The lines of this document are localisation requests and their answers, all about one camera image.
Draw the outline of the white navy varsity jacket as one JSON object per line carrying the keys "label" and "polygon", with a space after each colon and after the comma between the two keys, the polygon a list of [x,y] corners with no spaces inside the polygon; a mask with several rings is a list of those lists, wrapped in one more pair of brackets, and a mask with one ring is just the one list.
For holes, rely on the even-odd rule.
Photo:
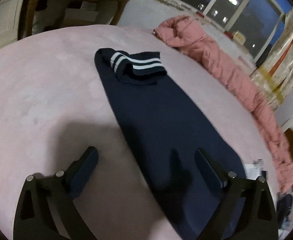
{"label": "white navy varsity jacket", "polygon": [[[99,49],[94,57],[110,106],[160,208],[182,239],[198,239],[221,201],[195,163],[204,150],[225,172],[246,178],[238,154],[167,75],[158,52]],[[245,199],[238,200],[223,238],[233,234]]]}

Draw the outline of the blue plaid folded garment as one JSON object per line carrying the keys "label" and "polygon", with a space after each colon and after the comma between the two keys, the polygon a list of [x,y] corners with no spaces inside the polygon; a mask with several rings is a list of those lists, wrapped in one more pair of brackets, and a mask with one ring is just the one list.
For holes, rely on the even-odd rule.
{"label": "blue plaid folded garment", "polygon": [[290,225],[289,216],[291,214],[293,205],[293,196],[292,194],[286,194],[280,198],[277,202],[277,222],[278,229],[286,229]]}

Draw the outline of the pink bed sheet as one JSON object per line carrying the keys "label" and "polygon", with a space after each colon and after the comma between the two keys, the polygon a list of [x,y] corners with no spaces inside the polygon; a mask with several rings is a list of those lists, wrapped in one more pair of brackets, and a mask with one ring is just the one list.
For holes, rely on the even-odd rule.
{"label": "pink bed sheet", "polygon": [[169,76],[241,160],[264,161],[277,195],[271,154],[251,114],[199,63],[137,28],[63,28],[0,49],[0,230],[8,239],[26,177],[64,170],[89,146],[98,149],[99,162],[75,206],[96,237],[178,239],[108,104],[94,64],[100,48],[159,51]]}

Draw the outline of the tree pattern curtain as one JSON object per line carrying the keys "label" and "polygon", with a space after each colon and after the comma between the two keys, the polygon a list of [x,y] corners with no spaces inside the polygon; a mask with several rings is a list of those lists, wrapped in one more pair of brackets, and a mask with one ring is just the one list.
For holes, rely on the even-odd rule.
{"label": "tree pattern curtain", "polygon": [[293,7],[285,27],[266,60],[251,75],[259,91],[259,105],[275,111],[293,89]]}

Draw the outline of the pink plaid quilt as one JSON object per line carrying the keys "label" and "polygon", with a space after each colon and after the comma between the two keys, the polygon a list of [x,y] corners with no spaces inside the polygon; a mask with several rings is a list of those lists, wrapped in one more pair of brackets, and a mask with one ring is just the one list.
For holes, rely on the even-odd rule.
{"label": "pink plaid quilt", "polygon": [[180,15],[162,22],[154,30],[155,36],[167,46],[175,48],[200,63],[206,71],[232,93],[251,113],[269,149],[275,166],[279,191],[293,187],[293,160],[289,142],[278,126],[266,98],[235,61],[191,16]]}

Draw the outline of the white framed window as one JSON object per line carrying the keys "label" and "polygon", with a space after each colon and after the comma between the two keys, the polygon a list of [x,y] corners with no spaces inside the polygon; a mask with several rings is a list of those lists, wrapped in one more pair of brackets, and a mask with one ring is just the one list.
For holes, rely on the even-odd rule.
{"label": "white framed window", "polygon": [[167,0],[196,12],[225,34],[241,33],[243,48],[261,65],[284,31],[291,0]]}

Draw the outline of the dark wooden desk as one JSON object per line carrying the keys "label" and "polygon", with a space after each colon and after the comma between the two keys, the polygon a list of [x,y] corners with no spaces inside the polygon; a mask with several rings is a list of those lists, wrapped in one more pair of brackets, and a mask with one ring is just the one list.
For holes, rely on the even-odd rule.
{"label": "dark wooden desk", "polygon": [[129,0],[24,0],[18,39],[93,24],[117,25]]}

